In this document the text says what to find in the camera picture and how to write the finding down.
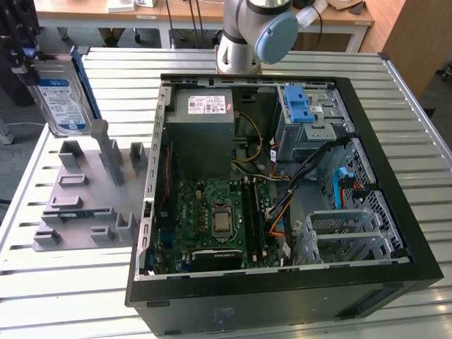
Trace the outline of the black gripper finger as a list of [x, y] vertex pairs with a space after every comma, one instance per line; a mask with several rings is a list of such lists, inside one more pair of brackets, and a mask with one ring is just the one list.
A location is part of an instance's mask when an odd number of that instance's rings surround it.
[[1, 1], [1, 70], [21, 66], [20, 35], [15, 6], [12, 1]]
[[39, 51], [37, 36], [40, 33], [40, 27], [34, 1], [21, 1], [20, 9], [23, 14], [23, 29], [25, 34], [23, 51], [25, 53], [25, 65], [28, 76], [25, 83], [27, 85], [37, 85], [39, 76], [34, 69], [33, 60]]

